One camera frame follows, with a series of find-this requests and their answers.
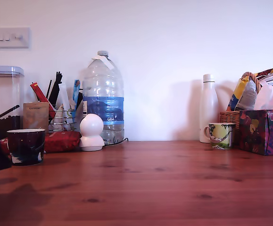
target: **dark mug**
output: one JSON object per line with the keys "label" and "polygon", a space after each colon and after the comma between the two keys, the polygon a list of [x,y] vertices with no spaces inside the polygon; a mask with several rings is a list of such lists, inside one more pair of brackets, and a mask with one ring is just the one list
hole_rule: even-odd
{"label": "dark mug", "polygon": [[8,149],[13,165],[29,166],[41,163],[44,157],[44,129],[16,129],[8,131]]}

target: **wall switch plate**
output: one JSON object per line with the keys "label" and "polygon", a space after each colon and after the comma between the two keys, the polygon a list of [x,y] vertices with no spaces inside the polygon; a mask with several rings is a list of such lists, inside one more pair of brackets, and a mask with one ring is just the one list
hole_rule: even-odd
{"label": "wall switch plate", "polygon": [[29,27],[0,27],[0,48],[29,48]]}

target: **mug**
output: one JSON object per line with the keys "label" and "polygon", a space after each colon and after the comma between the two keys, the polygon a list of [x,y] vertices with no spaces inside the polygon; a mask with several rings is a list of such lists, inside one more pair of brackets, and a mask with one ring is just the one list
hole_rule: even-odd
{"label": "mug", "polygon": [[8,149],[13,165],[29,166],[41,163],[44,157],[44,129],[9,130]]}
{"label": "mug", "polygon": [[204,135],[210,140],[213,148],[231,149],[235,123],[210,123],[203,130]]}

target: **plastic storage container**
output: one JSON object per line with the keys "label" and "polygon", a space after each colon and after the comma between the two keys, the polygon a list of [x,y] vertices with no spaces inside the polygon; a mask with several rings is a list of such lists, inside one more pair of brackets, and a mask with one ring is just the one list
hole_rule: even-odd
{"label": "plastic storage container", "polygon": [[7,131],[21,128],[23,78],[20,67],[0,66],[0,138]]}
{"label": "plastic storage container", "polygon": [[83,113],[101,117],[104,129],[101,137],[106,145],[124,139],[124,84],[118,68],[108,58],[107,51],[88,66],[83,80]]}

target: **red package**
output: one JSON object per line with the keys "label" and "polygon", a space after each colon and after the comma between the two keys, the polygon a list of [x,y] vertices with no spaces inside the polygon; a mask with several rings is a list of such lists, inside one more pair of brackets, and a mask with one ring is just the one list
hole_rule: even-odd
{"label": "red package", "polygon": [[81,134],[75,131],[60,131],[45,135],[44,150],[46,153],[69,152],[80,142]]}

